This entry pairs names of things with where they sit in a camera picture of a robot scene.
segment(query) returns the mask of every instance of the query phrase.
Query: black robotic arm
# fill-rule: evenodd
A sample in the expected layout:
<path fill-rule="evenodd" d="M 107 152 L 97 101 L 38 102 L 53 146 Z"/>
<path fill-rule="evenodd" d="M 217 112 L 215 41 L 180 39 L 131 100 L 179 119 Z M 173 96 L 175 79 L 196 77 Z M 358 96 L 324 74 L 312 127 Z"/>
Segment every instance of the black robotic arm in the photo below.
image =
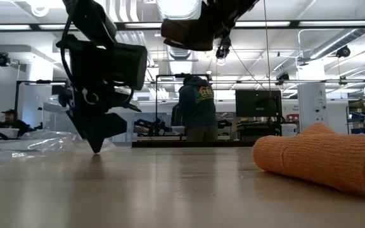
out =
<path fill-rule="evenodd" d="M 115 40 L 117 28 L 101 5 L 93 0 L 63 0 L 69 15 L 63 37 L 57 46 L 72 89 L 59 95 L 67 115 L 83 139 L 95 153 L 107 137 L 122 134 L 127 122 L 113 107 L 130 108 L 134 90 L 140 90 L 146 73 L 147 50 L 144 46 L 120 44 Z M 79 41 L 68 31 L 71 23 L 90 41 Z M 65 60 L 70 51 L 71 69 Z M 130 94 L 117 92 L 116 87 L 129 87 Z"/>

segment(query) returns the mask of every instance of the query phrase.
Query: black monitor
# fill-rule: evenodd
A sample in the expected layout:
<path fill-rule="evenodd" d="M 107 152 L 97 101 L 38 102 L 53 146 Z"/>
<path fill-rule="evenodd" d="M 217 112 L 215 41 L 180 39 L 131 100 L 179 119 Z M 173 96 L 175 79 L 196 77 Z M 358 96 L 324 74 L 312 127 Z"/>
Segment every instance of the black monitor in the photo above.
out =
<path fill-rule="evenodd" d="M 237 117 L 276 117 L 277 112 L 281 116 L 281 91 L 236 90 Z"/>

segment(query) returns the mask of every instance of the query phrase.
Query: table surface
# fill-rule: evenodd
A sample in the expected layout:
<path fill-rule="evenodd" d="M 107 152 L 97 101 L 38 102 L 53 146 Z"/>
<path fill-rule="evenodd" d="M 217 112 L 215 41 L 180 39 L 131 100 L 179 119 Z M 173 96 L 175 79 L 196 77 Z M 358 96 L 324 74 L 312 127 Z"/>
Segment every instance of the table surface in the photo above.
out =
<path fill-rule="evenodd" d="M 66 152 L 0 165 L 0 227 L 365 227 L 365 199 L 261 172 L 250 148 Z"/>

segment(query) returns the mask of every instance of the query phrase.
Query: teal hoodie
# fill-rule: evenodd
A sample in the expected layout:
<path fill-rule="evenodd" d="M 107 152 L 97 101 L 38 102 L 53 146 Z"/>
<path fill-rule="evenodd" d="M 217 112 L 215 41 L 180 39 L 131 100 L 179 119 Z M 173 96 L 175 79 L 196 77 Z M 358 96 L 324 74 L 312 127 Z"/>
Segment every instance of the teal hoodie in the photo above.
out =
<path fill-rule="evenodd" d="M 199 77 L 193 77 L 179 91 L 182 124 L 187 129 L 217 126 L 214 91 Z"/>

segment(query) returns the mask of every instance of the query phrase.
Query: orange fabric roll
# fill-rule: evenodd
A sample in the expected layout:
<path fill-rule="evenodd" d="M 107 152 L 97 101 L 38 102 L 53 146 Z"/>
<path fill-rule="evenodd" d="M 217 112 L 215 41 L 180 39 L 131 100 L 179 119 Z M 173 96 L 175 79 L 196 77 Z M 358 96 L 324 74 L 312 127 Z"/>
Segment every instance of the orange fabric roll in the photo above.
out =
<path fill-rule="evenodd" d="M 253 159 L 265 171 L 365 195 L 365 135 L 314 125 L 298 136 L 259 139 Z"/>

